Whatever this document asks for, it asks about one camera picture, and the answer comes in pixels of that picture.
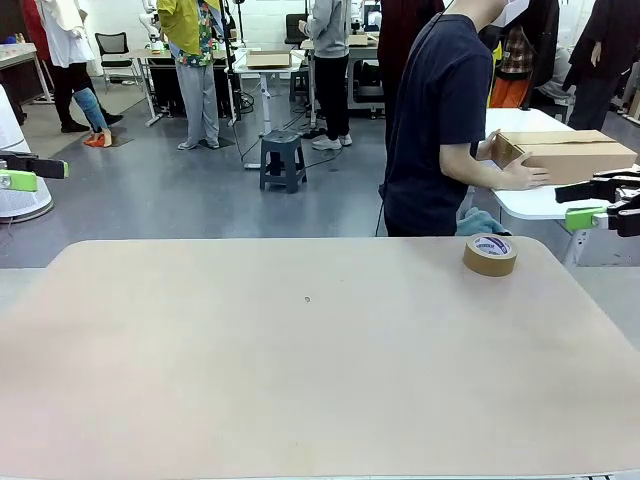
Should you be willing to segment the person's right hand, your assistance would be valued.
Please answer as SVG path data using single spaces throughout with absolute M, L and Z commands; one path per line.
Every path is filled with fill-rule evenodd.
M 524 191 L 547 185 L 550 181 L 549 171 L 541 167 L 528 167 L 525 162 L 531 157 L 524 153 L 511 161 L 503 169 L 502 190 Z

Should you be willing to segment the person's left hand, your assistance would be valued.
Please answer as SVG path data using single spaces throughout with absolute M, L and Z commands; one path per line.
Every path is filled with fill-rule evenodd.
M 497 136 L 501 133 L 500 129 L 492 131 L 486 139 L 478 144 L 475 158 L 478 161 L 492 160 L 493 146 Z

